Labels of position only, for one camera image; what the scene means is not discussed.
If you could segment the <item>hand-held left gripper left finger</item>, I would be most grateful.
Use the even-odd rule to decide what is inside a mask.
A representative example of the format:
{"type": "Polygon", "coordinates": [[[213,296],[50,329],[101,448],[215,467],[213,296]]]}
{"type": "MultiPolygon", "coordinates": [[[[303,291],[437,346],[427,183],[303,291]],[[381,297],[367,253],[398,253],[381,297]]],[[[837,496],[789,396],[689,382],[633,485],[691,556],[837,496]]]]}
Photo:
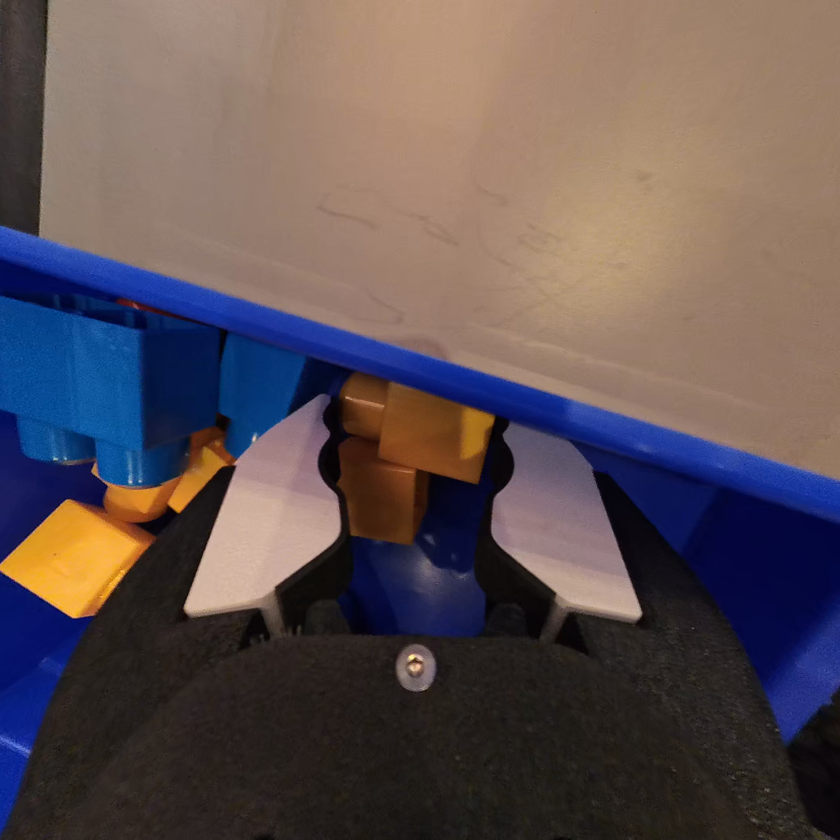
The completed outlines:
{"type": "Polygon", "coordinates": [[[351,582],[338,454],[312,398],[238,459],[192,587],[189,617],[261,612],[272,635],[302,629],[310,606],[336,600],[351,582]]]}

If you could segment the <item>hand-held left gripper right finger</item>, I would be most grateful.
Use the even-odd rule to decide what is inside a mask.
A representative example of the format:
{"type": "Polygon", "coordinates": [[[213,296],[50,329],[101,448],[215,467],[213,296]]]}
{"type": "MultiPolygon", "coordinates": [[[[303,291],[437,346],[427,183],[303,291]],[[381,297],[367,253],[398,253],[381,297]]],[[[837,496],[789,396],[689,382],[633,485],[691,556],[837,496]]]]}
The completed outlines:
{"type": "Polygon", "coordinates": [[[479,526],[488,610],[514,605],[551,643],[572,615],[637,624],[643,609],[587,460],[564,438],[519,423],[491,437],[491,492],[479,526]]]}

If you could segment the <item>blue plastic bin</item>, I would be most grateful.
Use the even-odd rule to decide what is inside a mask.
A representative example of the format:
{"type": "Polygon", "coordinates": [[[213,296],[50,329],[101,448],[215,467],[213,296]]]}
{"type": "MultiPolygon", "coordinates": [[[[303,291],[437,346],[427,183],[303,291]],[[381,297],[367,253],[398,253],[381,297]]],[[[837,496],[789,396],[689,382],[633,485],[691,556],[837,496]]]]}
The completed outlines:
{"type": "MultiPolygon", "coordinates": [[[[79,292],[116,299],[141,292],[141,302],[174,302],[176,313],[247,336],[292,340],[293,350],[326,350],[343,364],[398,373],[442,385],[456,397],[479,396],[506,419],[534,421],[570,437],[598,473],[628,495],[659,534],[690,565],[740,638],[780,726],[793,741],[838,689],[838,481],[778,465],[734,448],[702,441],[589,406],[582,398],[502,384],[507,374],[480,372],[477,363],[433,362],[432,350],[387,350],[385,343],[318,322],[235,302],[221,292],[125,266],[2,226],[2,291],[79,292]]],[[[34,461],[19,451],[15,423],[2,412],[2,558],[66,499],[99,502],[104,490],[80,466],[34,461]]],[[[427,514],[429,534],[454,554],[434,562],[440,582],[421,583],[397,569],[384,547],[359,549],[353,587],[342,602],[349,619],[375,634],[465,635],[458,609],[467,592],[476,602],[466,554],[476,546],[487,498],[436,479],[427,514]]],[[[17,794],[35,732],[70,651],[90,619],[70,619],[2,581],[2,822],[17,794]]]]}

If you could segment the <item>pile of toy blocks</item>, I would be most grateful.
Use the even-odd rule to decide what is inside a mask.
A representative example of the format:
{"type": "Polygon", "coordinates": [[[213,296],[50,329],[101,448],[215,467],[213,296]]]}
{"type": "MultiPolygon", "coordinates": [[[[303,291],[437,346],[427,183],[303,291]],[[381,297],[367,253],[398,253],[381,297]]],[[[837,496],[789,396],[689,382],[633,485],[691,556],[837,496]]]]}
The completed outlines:
{"type": "Polygon", "coordinates": [[[477,484],[496,418],[244,335],[126,301],[2,295],[2,412],[24,456],[92,467],[100,505],[64,500],[2,575],[70,618],[94,616],[264,433],[328,395],[350,537],[408,545],[429,480],[477,484]]]}

